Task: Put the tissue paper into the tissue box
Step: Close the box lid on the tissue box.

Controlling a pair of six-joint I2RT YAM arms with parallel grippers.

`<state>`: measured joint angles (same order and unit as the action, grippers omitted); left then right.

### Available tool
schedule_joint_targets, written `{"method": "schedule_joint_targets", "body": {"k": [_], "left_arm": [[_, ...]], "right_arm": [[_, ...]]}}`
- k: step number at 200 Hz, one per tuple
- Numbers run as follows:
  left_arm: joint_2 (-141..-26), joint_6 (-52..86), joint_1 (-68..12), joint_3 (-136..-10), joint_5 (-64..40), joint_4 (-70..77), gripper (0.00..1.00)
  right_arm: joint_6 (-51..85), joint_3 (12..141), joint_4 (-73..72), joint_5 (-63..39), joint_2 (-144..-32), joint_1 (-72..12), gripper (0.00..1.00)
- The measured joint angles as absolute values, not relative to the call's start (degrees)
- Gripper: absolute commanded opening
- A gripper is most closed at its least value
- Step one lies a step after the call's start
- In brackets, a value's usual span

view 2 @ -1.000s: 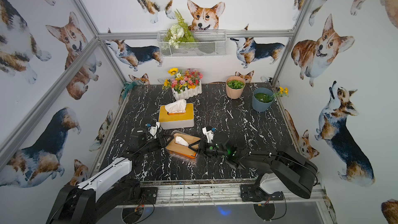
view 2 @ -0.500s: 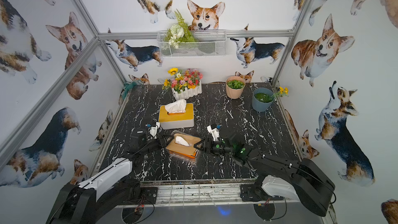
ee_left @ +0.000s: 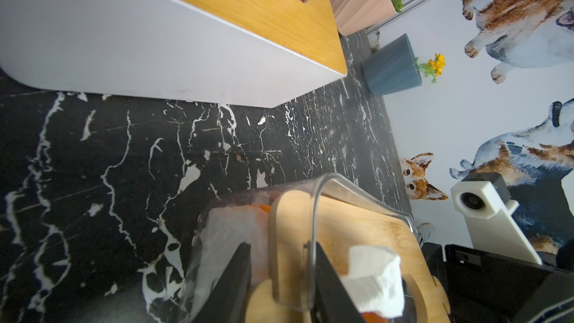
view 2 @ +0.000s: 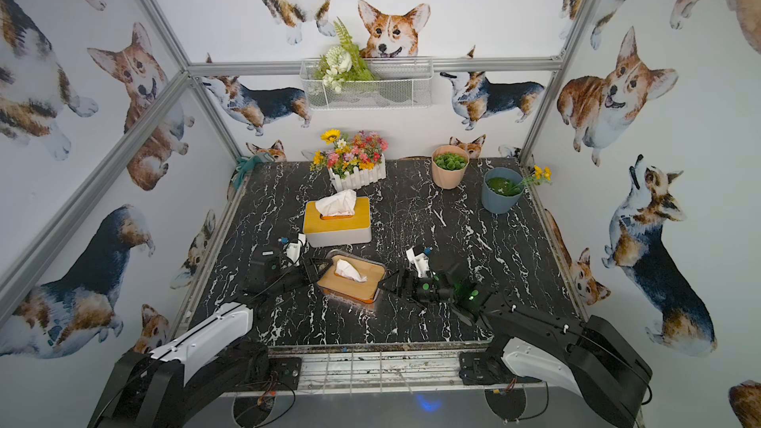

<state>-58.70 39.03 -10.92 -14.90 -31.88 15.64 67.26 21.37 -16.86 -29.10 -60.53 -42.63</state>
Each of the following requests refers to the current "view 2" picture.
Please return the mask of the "clear plastic tissue box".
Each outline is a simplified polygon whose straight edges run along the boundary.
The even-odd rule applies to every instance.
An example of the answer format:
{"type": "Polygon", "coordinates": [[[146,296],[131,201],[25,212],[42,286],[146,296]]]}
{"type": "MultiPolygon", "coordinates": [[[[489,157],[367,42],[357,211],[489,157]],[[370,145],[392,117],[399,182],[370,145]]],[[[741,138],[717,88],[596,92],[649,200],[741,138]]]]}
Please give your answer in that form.
{"type": "Polygon", "coordinates": [[[381,294],[380,281],[388,275],[388,269],[380,263],[351,255],[341,250],[330,251],[326,259],[333,261],[332,267],[317,281],[317,286],[327,297],[354,304],[366,309],[375,309],[381,294]],[[338,260],[350,262],[368,280],[365,283],[355,283],[335,275],[335,263],[338,260]]]}

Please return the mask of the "white tissue box base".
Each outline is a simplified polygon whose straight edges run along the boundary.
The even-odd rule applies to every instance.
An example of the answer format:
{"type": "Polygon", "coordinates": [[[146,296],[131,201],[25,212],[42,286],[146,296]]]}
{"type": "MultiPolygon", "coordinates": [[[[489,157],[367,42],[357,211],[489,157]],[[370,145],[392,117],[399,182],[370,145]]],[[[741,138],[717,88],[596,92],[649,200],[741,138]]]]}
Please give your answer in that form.
{"type": "Polygon", "coordinates": [[[313,248],[366,244],[372,241],[372,229],[346,229],[305,233],[306,241],[313,248]]]}

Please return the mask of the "yellow tissue box lid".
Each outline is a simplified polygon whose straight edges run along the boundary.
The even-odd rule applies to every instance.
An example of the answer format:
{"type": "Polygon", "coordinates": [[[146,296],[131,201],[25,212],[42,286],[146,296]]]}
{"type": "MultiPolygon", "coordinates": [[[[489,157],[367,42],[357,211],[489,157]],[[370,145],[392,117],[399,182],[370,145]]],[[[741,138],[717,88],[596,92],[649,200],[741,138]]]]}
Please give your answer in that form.
{"type": "Polygon", "coordinates": [[[315,201],[306,204],[303,232],[309,234],[331,233],[371,228],[371,202],[368,197],[358,197],[353,215],[323,217],[315,201]]]}

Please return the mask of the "orange tissue paper pack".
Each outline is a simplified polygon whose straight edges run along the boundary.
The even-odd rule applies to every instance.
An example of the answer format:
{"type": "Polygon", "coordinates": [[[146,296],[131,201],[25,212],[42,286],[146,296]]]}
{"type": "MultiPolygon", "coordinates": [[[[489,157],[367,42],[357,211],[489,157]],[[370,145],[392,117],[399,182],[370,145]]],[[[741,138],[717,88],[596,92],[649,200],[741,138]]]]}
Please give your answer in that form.
{"type": "Polygon", "coordinates": [[[354,216],[357,194],[354,189],[339,191],[315,202],[315,209],[322,219],[354,216]]]}

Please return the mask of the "wooden tissue box lid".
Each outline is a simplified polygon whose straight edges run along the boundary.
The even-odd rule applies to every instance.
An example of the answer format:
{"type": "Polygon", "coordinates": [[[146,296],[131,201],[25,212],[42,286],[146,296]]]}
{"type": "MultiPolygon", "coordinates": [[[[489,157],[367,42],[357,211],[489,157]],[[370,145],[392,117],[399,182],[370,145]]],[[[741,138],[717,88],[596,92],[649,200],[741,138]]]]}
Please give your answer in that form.
{"type": "Polygon", "coordinates": [[[382,264],[339,251],[327,257],[329,264],[317,285],[326,294],[358,303],[372,304],[379,295],[379,284],[386,277],[382,264]]]}

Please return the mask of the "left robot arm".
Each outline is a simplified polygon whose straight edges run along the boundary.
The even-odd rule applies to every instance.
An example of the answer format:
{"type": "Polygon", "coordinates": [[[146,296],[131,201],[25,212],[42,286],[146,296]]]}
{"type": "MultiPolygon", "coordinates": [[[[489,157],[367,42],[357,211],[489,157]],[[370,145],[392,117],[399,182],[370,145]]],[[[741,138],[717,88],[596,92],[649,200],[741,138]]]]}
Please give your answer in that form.
{"type": "Polygon", "coordinates": [[[156,350],[124,354],[89,426],[182,427],[226,392],[274,390],[283,376],[255,326],[277,301],[315,285],[329,265],[327,259],[265,253],[235,296],[212,315],[156,350]]]}

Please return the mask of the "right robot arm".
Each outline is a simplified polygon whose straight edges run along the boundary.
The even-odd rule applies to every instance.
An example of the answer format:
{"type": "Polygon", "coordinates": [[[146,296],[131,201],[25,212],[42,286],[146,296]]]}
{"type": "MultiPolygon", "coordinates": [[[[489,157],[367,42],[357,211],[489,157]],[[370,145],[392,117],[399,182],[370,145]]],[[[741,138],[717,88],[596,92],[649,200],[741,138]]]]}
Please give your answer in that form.
{"type": "Polygon", "coordinates": [[[483,352],[460,357],[466,386],[540,380],[580,396],[600,418],[616,427],[636,426],[652,398],[652,370],[606,319],[555,316],[489,289],[469,277],[430,271],[396,271],[379,288],[418,305],[446,304],[464,323],[491,333],[483,352]]]}

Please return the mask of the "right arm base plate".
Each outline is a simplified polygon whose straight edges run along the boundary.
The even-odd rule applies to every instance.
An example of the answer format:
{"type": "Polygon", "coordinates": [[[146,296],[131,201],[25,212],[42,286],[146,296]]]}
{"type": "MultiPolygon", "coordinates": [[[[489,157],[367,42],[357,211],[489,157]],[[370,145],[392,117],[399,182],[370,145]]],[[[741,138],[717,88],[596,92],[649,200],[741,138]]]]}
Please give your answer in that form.
{"type": "Polygon", "coordinates": [[[459,355],[459,377],[465,386],[508,386],[539,384],[538,378],[517,376],[507,365],[487,352],[463,352],[459,355]]]}

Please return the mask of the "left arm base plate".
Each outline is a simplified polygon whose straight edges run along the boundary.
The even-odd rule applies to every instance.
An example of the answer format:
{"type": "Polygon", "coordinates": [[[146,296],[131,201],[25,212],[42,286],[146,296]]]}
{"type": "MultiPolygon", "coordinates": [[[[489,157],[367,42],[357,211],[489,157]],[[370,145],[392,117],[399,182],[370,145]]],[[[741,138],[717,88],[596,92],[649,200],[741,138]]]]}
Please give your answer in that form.
{"type": "Polygon", "coordinates": [[[269,359],[269,366],[259,370],[257,374],[250,371],[243,382],[237,382],[232,388],[225,390],[226,394],[237,392],[265,392],[266,390],[294,390],[298,388],[302,372],[303,358],[275,357],[269,359]]]}

